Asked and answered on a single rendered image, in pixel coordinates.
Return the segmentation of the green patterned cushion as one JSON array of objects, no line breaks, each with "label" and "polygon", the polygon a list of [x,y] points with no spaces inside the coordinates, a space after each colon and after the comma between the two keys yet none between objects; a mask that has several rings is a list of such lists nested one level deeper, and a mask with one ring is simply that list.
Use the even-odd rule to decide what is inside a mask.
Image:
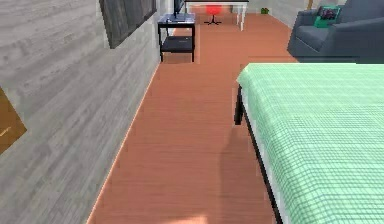
[{"label": "green patterned cushion", "polygon": [[321,6],[317,11],[314,26],[317,28],[327,28],[336,21],[339,12],[339,6]]}]

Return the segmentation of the dark framed wall picture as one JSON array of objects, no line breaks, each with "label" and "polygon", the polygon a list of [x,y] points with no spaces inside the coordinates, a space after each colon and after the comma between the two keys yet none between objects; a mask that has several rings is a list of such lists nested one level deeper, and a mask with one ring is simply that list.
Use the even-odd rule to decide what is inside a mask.
[{"label": "dark framed wall picture", "polygon": [[156,11],[156,0],[99,0],[108,44],[119,46]]}]

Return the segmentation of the black television stand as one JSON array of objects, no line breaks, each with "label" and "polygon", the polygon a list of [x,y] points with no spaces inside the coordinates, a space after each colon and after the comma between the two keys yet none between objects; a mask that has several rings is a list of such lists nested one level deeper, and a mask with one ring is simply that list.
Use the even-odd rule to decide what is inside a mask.
[{"label": "black television stand", "polygon": [[164,53],[190,53],[195,59],[195,14],[164,14],[157,22],[160,60]]}]

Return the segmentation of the green checked bed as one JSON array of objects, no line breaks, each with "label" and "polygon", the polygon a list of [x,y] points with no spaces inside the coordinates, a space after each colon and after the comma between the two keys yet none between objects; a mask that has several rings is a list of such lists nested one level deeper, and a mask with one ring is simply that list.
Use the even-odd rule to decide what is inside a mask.
[{"label": "green checked bed", "polygon": [[384,224],[384,64],[250,63],[237,82],[276,224]]}]

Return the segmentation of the red office chair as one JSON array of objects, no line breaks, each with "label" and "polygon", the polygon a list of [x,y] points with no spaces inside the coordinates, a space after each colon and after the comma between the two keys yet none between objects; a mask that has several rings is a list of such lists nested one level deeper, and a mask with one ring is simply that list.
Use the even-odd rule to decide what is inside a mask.
[{"label": "red office chair", "polygon": [[206,13],[211,15],[211,20],[206,21],[206,24],[216,24],[219,25],[220,21],[217,21],[215,17],[221,12],[222,6],[221,5],[207,5],[206,6]]}]

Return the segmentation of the white desk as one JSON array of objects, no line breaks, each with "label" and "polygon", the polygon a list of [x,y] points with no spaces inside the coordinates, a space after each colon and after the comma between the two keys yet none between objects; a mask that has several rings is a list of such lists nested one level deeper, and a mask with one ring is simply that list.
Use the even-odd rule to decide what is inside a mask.
[{"label": "white desk", "polygon": [[237,9],[236,24],[240,30],[244,30],[245,15],[249,0],[184,0],[185,12],[188,13],[191,6],[198,5],[222,5],[232,6]]}]

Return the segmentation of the blue grey sofa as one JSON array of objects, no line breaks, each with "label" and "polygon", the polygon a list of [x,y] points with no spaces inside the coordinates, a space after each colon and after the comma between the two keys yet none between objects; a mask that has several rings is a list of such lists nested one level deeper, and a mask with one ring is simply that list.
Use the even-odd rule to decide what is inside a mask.
[{"label": "blue grey sofa", "polygon": [[384,64],[384,0],[347,0],[325,28],[315,26],[318,15],[297,14],[287,51],[299,62]]}]

